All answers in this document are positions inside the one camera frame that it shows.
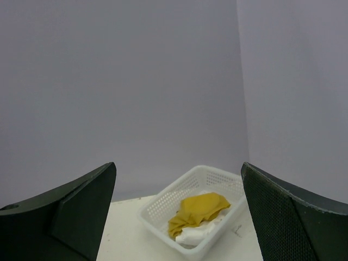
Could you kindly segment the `yellow bra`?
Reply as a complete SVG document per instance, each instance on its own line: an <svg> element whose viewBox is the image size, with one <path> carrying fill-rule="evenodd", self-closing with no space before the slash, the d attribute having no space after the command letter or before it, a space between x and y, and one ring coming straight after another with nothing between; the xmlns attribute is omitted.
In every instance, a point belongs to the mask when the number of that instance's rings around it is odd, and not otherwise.
<svg viewBox="0 0 348 261"><path fill-rule="evenodd" d="M187 197L181 200L179 210L169 221L168 234L174 239L184 228L196 228L202 222L212 221L231 204L215 192Z"/></svg>

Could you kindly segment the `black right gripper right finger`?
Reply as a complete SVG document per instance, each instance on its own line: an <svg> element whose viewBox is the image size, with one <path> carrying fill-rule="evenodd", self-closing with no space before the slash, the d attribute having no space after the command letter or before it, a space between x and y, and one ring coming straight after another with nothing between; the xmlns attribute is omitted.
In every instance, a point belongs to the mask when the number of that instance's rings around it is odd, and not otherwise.
<svg viewBox="0 0 348 261"><path fill-rule="evenodd" d="M347 260L347 204L245 162L241 177L263 260Z"/></svg>

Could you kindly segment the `white bra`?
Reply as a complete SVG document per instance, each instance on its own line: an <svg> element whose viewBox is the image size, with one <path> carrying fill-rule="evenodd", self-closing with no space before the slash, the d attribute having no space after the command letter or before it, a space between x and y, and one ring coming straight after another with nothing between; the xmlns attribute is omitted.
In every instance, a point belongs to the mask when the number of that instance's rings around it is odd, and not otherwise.
<svg viewBox="0 0 348 261"><path fill-rule="evenodd" d="M225 210L212 221L202 222L201 225L196 228L184 228L183 232L173 240L180 245L198 246L225 218L224 211Z"/></svg>

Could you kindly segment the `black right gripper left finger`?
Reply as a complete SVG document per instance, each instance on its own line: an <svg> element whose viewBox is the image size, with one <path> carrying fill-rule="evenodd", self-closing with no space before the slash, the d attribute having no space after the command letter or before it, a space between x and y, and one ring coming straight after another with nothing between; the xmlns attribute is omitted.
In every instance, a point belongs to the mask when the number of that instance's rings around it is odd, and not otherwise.
<svg viewBox="0 0 348 261"><path fill-rule="evenodd" d="M1 260L96 260L115 182L110 162L1 208Z"/></svg>

